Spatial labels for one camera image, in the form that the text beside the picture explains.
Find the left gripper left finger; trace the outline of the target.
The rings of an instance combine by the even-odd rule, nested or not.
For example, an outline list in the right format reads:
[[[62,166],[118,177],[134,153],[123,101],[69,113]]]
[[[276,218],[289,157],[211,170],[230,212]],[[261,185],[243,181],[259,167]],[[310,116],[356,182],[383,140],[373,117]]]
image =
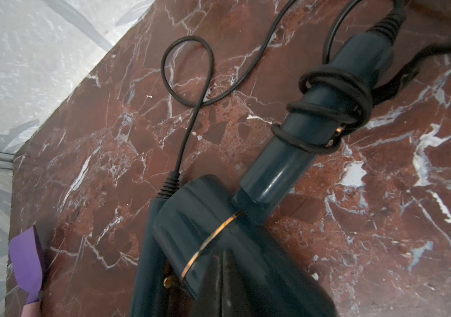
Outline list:
[[[190,316],[221,316],[222,309],[222,255],[214,253],[200,284],[199,294]]]

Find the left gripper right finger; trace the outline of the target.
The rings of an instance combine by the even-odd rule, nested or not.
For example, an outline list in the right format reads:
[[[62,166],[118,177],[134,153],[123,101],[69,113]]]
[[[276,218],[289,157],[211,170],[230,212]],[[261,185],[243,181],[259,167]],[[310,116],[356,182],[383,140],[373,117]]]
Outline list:
[[[231,250],[222,252],[222,315],[255,316]]]

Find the dark green hair dryer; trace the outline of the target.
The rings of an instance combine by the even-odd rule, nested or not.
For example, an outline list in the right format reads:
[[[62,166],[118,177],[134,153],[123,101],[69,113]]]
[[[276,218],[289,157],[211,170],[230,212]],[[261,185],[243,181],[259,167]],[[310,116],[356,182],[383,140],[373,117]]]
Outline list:
[[[154,238],[154,221],[169,198],[179,190],[177,171],[171,171],[157,196],[151,200],[137,273],[134,280],[130,316],[165,316],[170,291],[163,286],[167,258]]]
[[[344,136],[368,123],[404,21],[405,12],[393,9],[349,39],[332,60],[302,75],[302,99],[288,104],[283,124],[272,126],[273,138],[236,193],[205,175],[162,207],[155,240],[194,301],[212,255],[231,250],[255,316],[338,314],[326,290],[299,269],[264,223],[316,157],[336,152]]]

